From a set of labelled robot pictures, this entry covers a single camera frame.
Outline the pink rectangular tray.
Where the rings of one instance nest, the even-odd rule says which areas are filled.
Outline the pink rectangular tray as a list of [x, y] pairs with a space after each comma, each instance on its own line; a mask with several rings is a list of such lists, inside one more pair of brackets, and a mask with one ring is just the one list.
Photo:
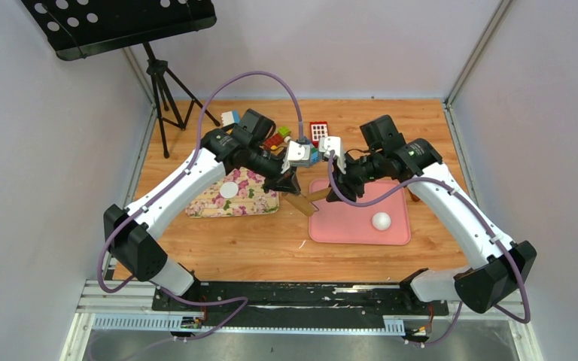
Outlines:
[[[308, 232], [313, 241], [329, 244], [408, 244], [411, 237], [406, 191], [399, 190], [382, 202], [357, 208], [344, 202], [314, 202], [319, 208], [310, 218]], [[385, 212], [391, 217], [391, 227], [380, 232], [373, 228], [375, 213]]]

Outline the white dough ball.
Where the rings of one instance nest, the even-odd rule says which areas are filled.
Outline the white dough ball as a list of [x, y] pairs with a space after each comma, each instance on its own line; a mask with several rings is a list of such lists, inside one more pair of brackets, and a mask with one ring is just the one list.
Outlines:
[[384, 232], [391, 227], [392, 220], [388, 213], [378, 212], [372, 216], [371, 223], [374, 229]]

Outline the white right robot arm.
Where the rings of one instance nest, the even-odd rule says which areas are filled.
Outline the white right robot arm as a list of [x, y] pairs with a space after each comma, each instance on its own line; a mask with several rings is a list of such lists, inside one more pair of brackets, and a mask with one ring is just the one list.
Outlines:
[[478, 314], [493, 308], [528, 323], [525, 282], [537, 257], [534, 246], [514, 241], [485, 216], [429, 141], [406, 141], [388, 115], [360, 131], [368, 150], [358, 159], [343, 150], [339, 137], [319, 141], [330, 181], [327, 200], [369, 207], [407, 188], [432, 210], [468, 262], [443, 271], [423, 268], [405, 278], [399, 295], [403, 310], [418, 314], [430, 302], [457, 301]]

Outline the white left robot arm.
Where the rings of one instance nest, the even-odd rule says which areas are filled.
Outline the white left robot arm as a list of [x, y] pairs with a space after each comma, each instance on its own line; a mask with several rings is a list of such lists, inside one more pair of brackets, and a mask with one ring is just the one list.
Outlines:
[[170, 223], [201, 193], [236, 168], [263, 177], [265, 191], [300, 193], [296, 169], [236, 132], [214, 129], [199, 148], [146, 196], [126, 208], [111, 205], [104, 213], [105, 251], [141, 282], [168, 290], [181, 310], [200, 301], [196, 279], [158, 244]]

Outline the wooden dough roller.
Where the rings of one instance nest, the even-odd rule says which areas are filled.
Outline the wooden dough roller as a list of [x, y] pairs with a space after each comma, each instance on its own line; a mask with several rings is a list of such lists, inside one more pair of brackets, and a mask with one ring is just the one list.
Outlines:
[[314, 202], [326, 199], [327, 195], [331, 191], [331, 188], [324, 188], [313, 193], [309, 193], [306, 196], [302, 194], [293, 193], [281, 193], [281, 197], [287, 201], [289, 204], [294, 206], [299, 212], [307, 217], [311, 217], [316, 211], [319, 210], [315, 206]]

